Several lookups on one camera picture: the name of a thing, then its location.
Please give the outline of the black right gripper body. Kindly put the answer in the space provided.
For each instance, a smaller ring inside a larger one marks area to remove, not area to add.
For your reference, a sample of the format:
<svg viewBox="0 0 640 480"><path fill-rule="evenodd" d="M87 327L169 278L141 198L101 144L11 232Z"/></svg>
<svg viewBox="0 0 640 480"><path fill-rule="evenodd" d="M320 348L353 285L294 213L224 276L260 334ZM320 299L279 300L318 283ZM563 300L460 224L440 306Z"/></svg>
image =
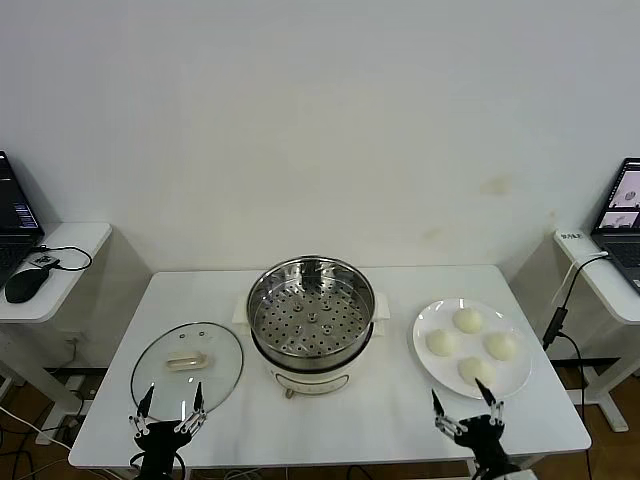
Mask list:
<svg viewBox="0 0 640 480"><path fill-rule="evenodd" d="M515 471L515 465L505 453L500 439L505 424L489 414L459 421L456 444L469 448L475 458L473 479L499 479Z"/></svg>

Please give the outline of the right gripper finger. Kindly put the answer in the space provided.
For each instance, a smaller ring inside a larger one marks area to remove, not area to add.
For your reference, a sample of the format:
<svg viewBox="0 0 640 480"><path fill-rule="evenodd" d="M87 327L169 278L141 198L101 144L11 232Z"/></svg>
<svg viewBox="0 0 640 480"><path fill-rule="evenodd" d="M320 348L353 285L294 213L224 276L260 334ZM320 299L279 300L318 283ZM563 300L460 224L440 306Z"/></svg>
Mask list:
<svg viewBox="0 0 640 480"><path fill-rule="evenodd" d="M489 423L491 425L503 426L503 409L504 402L498 401L491 390L485 386L478 378L475 379L475 383L481 392L482 397L490 408Z"/></svg>
<svg viewBox="0 0 640 480"><path fill-rule="evenodd" d="M462 426L445 414L444 408L434 389L431 390L433 409L435 413L435 427L445 436L454 440L456 436L463 433Z"/></svg>

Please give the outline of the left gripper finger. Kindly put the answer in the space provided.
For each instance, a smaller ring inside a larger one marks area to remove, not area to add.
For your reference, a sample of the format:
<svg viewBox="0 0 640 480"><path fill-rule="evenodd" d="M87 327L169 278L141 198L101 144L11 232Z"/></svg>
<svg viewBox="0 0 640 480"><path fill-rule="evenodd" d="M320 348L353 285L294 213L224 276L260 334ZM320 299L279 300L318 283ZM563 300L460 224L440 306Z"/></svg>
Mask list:
<svg viewBox="0 0 640 480"><path fill-rule="evenodd" d="M174 431L181 434L196 434L206 417L202 383L199 382L194 397L193 411L174 428Z"/></svg>
<svg viewBox="0 0 640 480"><path fill-rule="evenodd" d="M146 425L146 420L149 416L151 402L154 393L154 385L151 384L146 391L145 395L138 402L136 413L129 416L129 422L135 430L134 437L141 438L149 433L149 429Z"/></svg>

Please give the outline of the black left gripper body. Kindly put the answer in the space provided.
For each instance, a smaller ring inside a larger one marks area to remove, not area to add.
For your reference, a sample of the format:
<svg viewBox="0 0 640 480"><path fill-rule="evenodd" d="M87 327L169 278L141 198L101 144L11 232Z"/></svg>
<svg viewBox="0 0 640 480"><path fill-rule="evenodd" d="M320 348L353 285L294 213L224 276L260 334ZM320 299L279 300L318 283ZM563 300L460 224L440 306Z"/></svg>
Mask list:
<svg viewBox="0 0 640 480"><path fill-rule="evenodd" d="M132 457L132 464L140 459L136 479L172 479L174 461L180 466L180 478L187 478L184 460L178 451L188 445L193 435L179 421L163 421L150 424L148 432L137 433L134 442L140 452Z"/></svg>

